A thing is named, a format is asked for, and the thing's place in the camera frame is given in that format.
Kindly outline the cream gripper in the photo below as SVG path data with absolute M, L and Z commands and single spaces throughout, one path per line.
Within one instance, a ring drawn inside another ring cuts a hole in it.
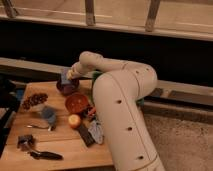
M 67 71 L 66 78 L 67 80 L 72 80 L 74 78 L 79 78 L 85 74 L 83 66 L 77 62 L 72 65 L 71 69 Z

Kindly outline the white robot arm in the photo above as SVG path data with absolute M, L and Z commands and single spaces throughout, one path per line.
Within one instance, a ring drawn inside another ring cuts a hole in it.
M 134 61 L 84 51 L 68 71 L 69 79 L 99 70 L 93 102 L 117 171 L 165 171 L 136 102 L 157 86 L 156 71 Z

